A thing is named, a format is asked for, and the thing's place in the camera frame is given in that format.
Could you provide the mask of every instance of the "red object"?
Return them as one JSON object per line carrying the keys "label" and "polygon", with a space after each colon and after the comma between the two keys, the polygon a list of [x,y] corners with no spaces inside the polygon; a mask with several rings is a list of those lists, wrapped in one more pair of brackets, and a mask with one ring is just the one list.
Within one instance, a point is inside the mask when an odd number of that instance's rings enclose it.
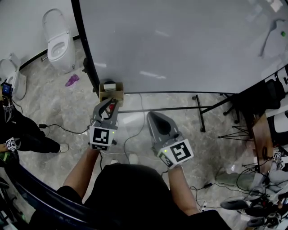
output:
{"label": "red object", "polygon": [[109,105],[109,109],[110,109],[111,111],[113,111],[113,110],[114,110],[114,107],[115,107],[115,105],[114,105],[114,104],[111,104],[111,105]]}

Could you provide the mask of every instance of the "gray tile floor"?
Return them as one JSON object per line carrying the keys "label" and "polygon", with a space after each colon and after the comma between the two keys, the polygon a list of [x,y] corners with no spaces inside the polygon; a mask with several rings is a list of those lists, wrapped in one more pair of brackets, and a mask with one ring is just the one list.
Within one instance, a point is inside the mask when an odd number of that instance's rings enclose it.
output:
{"label": "gray tile floor", "polygon": [[[93,108],[99,100],[92,92],[88,76],[82,72],[85,54],[80,40],[76,40],[75,45],[77,63],[75,70],[71,73],[59,73],[48,59],[41,62],[40,58],[22,70],[22,73],[28,77],[27,93],[18,104],[22,106],[23,114],[37,124],[58,124],[75,132],[82,132],[89,125]],[[70,87],[65,87],[65,83],[72,74],[77,74],[80,80]],[[142,94],[143,107],[147,109],[196,106],[196,102],[191,100],[194,95],[193,93]],[[224,99],[219,94],[209,93],[201,93],[199,98],[202,105],[213,105]],[[219,135],[233,132],[235,114],[223,116],[223,112],[228,110],[229,106],[230,104],[227,103],[204,115],[206,133],[200,132],[198,110],[163,112],[174,119],[179,130],[190,141],[194,157],[185,162],[183,167],[188,184],[191,186],[201,188],[209,182],[214,182],[215,175],[221,167],[225,167],[230,172],[240,172],[242,163],[253,163],[252,150],[246,148],[245,142],[218,139]],[[138,94],[125,96],[121,110],[132,109],[141,109],[141,99]],[[109,164],[112,159],[127,163],[123,155],[124,141],[138,133],[143,121],[143,113],[119,114],[119,128],[115,136],[118,144],[109,150],[109,153],[119,154],[103,155],[103,166]],[[68,143],[70,150],[63,154],[19,152],[20,163],[38,179],[58,189],[87,148],[89,139],[87,133],[72,134],[55,126],[51,127],[48,137],[59,143]],[[145,122],[143,131],[127,142],[126,149],[136,153],[141,164],[150,166],[159,173],[166,171],[165,165],[153,155],[151,146],[151,137]],[[92,191],[94,181],[100,173],[99,162],[100,160],[97,160],[84,200]],[[163,178],[168,184],[167,175],[164,174]],[[205,199],[209,207],[219,207],[221,201],[236,195],[241,195],[241,193],[213,186],[199,191],[197,198]],[[29,220],[33,209],[27,208],[27,204],[23,204],[21,198],[16,203],[19,203],[18,205]],[[218,209],[218,211],[232,229],[245,228],[246,222],[242,221],[241,216],[236,212],[223,209]]]}

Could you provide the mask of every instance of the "wooden table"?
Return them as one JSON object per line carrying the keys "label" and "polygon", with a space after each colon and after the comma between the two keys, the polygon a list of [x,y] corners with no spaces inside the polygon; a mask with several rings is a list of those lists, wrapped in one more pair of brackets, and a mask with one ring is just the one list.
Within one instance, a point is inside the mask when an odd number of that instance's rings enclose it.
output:
{"label": "wooden table", "polygon": [[[267,159],[263,159],[263,151],[265,148],[267,148],[267,156],[273,157],[273,143],[266,114],[263,114],[261,118],[255,123],[252,128],[252,132],[254,135],[258,165],[262,165],[267,161]],[[272,161],[269,161],[260,166],[260,172],[267,173],[271,168],[271,164]]]}

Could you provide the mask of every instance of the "purple object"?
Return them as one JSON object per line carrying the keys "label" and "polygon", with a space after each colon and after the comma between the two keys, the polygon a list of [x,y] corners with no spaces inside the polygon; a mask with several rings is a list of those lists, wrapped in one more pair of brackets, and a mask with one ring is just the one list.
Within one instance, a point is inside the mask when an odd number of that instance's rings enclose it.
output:
{"label": "purple object", "polygon": [[69,81],[65,84],[65,86],[70,86],[72,85],[74,82],[78,81],[79,80],[79,77],[76,75],[76,74],[73,74]]}

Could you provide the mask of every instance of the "toilet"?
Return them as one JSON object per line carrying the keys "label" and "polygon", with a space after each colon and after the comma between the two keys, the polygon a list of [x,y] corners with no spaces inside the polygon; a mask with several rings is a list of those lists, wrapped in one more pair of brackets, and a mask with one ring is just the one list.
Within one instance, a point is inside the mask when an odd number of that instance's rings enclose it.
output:
{"label": "toilet", "polygon": [[58,70],[72,71],[76,61],[75,45],[62,12],[59,9],[47,11],[42,25],[48,42],[49,61]]}
{"label": "toilet", "polygon": [[19,58],[11,53],[8,59],[0,61],[1,79],[12,85],[12,96],[22,100],[26,94],[27,77],[20,73],[21,62]]}

